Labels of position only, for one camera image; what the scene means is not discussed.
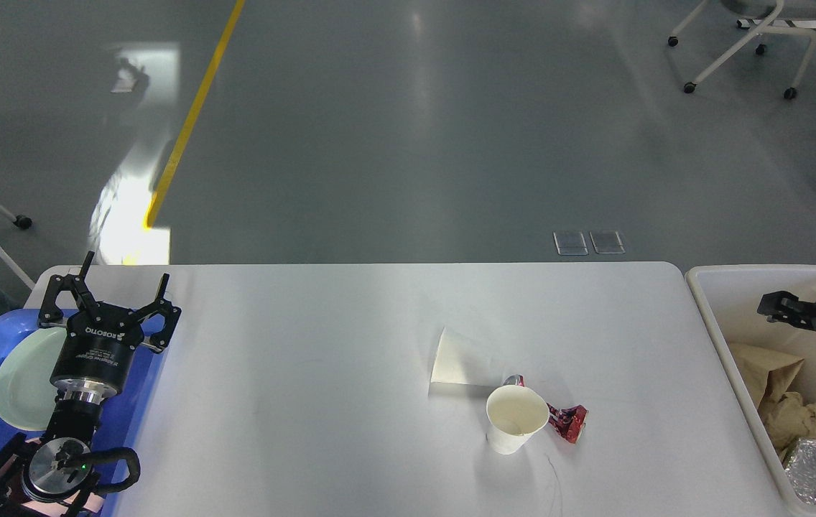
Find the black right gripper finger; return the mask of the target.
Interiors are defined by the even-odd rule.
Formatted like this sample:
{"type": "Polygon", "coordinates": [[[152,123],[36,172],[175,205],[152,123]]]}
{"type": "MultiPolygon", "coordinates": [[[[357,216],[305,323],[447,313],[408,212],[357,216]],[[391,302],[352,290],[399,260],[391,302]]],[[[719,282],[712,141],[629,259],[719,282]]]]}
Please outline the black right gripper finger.
{"type": "Polygon", "coordinates": [[[784,323],[801,330],[815,330],[812,323],[815,302],[799,300],[792,292],[777,291],[764,294],[757,314],[766,317],[772,323],[784,323]]]}

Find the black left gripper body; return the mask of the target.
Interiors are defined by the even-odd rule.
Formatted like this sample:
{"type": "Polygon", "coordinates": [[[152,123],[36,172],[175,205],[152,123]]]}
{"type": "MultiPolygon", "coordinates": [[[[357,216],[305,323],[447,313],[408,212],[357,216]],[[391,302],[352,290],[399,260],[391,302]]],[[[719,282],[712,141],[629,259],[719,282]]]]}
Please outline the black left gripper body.
{"type": "Polygon", "coordinates": [[[68,317],[51,385],[65,391],[85,381],[105,386],[103,397],[123,393],[144,338],[141,324],[131,317],[131,309],[115,305],[102,305],[101,320],[84,310],[68,317]]]}

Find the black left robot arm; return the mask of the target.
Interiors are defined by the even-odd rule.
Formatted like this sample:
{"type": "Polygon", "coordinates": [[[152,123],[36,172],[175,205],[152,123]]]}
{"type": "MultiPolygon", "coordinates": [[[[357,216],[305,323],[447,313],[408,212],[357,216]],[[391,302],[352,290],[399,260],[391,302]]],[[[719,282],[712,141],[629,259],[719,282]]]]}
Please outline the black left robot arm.
{"type": "Polygon", "coordinates": [[[40,436],[23,431],[0,448],[0,515],[92,516],[92,497],[128,490],[141,478],[135,449],[100,448],[105,405],[129,383],[136,351],[163,353],[182,314],[167,298],[170,275],[144,307],[100,301],[86,278],[94,252],[76,274],[50,276],[36,324],[62,337],[49,385],[54,399],[40,436]]]}

